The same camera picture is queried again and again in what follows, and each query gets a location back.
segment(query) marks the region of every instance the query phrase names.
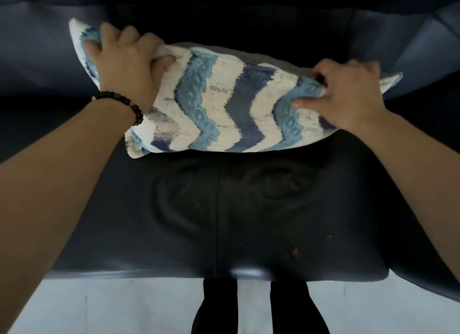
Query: bracelet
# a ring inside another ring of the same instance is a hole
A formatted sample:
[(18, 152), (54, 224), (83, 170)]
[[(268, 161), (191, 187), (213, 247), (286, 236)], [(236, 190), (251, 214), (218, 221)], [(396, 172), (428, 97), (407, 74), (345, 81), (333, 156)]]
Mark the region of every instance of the bracelet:
[(120, 95), (118, 93), (102, 91), (102, 92), (99, 92), (96, 96), (93, 96), (91, 100), (106, 99), (106, 98), (117, 100), (125, 104), (126, 106), (129, 106), (131, 110), (134, 112), (134, 114), (136, 115), (136, 121), (134, 122), (134, 125), (139, 125), (144, 120), (144, 115), (142, 115), (142, 111), (140, 110), (139, 106), (135, 104), (131, 104), (131, 100), (129, 100), (125, 96)]

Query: pillow cover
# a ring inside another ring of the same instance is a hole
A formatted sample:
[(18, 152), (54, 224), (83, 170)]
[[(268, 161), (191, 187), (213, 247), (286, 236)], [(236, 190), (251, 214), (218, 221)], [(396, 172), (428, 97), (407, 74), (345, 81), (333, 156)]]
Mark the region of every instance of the pillow cover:
[[(70, 34), (80, 63), (99, 87), (98, 73), (82, 45), (100, 35), (75, 18)], [(299, 68), (261, 54), (222, 47), (178, 43), (158, 48), (157, 57), (173, 55), (160, 91), (144, 121), (125, 134), (132, 158), (150, 152), (187, 149), (261, 152), (305, 146), (337, 129), (312, 110), (292, 109), (299, 97), (319, 97), (326, 89)], [(380, 80), (382, 93), (402, 78)]]

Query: pillow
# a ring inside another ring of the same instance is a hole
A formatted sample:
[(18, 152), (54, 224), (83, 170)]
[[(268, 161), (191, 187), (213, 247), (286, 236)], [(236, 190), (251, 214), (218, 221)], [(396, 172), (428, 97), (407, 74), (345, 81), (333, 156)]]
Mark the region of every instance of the pillow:
[[(98, 73), (82, 45), (100, 35), (75, 18), (70, 34), (80, 63), (99, 87)], [(309, 145), (337, 129), (312, 110), (292, 109), (299, 97), (320, 97), (326, 89), (299, 68), (261, 54), (178, 43), (158, 48), (176, 62), (165, 72), (160, 91), (144, 121), (125, 134), (132, 158), (150, 152), (187, 149), (262, 152)], [(402, 78), (380, 80), (382, 93)]]

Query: black leather sofa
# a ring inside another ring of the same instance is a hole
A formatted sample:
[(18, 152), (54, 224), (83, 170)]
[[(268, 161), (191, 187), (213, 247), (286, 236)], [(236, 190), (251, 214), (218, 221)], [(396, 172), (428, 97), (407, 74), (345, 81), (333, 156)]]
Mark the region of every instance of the black leather sofa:
[[(460, 151), (460, 0), (0, 0), (0, 161), (97, 91), (74, 53), (71, 17), (306, 67), (377, 59), (405, 73), (387, 107)], [(377, 281), (390, 268), (460, 300), (376, 157), (339, 131), (280, 152), (137, 160), (120, 141), (48, 277)]]

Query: pant leg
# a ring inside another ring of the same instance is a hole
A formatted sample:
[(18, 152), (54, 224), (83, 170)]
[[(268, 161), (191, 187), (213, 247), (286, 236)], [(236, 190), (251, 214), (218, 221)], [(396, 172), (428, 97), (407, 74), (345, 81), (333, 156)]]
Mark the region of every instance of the pant leg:
[(306, 282), (271, 283), (273, 334), (329, 334), (329, 329), (308, 293)]
[(236, 334), (238, 284), (233, 279), (205, 278), (204, 300), (196, 313), (191, 334)]

